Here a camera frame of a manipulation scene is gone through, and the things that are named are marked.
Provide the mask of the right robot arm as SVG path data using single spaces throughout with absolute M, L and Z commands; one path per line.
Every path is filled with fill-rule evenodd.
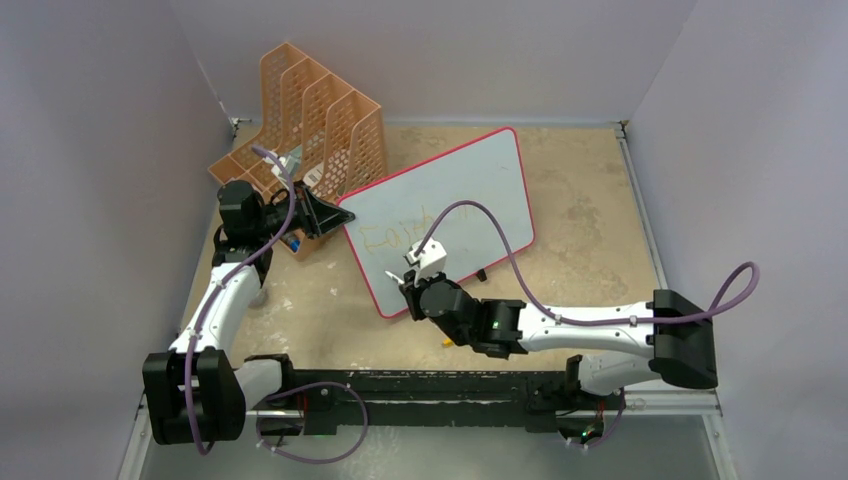
M 718 385 L 713 322 L 679 293 L 619 307 L 536 307 L 521 300 L 475 299 L 438 274 L 398 281 L 414 320 L 428 319 L 457 346 L 506 359 L 558 349 L 589 349 L 568 360 L 564 399 L 584 407 L 632 384 L 661 379 L 692 390 Z

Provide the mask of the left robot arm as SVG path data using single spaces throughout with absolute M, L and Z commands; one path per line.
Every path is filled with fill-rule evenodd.
M 294 377 L 273 371 L 261 380 L 259 392 L 248 389 L 246 375 L 236 373 L 228 353 L 264 286 L 273 243 L 296 232 L 320 238 L 355 218 L 302 181 L 293 192 L 280 189 L 265 200 L 248 181 L 232 180 L 218 190 L 217 200 L 221 224 L 201 304 L 168 349 L 149 354 L 142 366 L 153 438 L 160 445 L 196 443 L 207 450 L 237 439 L 247 410 L 261 398 L 275 409 L 295 402 Z

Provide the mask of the white marker pen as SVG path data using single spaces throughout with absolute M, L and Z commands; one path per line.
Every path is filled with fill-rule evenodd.
M 397 276 L 396 274 L 392 273 L 391 271 L 389 271 L 389 270 L 385 270 L 385 271 L 384 271 L 384 273 L 385 273 L 385 274 L 386 274 L 386 275 L 387 275 L 390 279 L 392 279 L 393 281 L 395 281 L 396 283 L 398 283 L 398 284 L 403 284 L 403 283 L 404 283 L 404 280 L 403 280 L 401 277 Z

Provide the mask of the pink framed whiteboard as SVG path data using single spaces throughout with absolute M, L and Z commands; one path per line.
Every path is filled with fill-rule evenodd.
M 461 282 L 530 246 L 535 226 L 517 133 L 504 127 L 342 196 L 354 220 L 344 230 L 378 314 L 407 304 L 393 275 L 438 215 L 455 204 L 433 237 L 447 251 L 445 272 Z

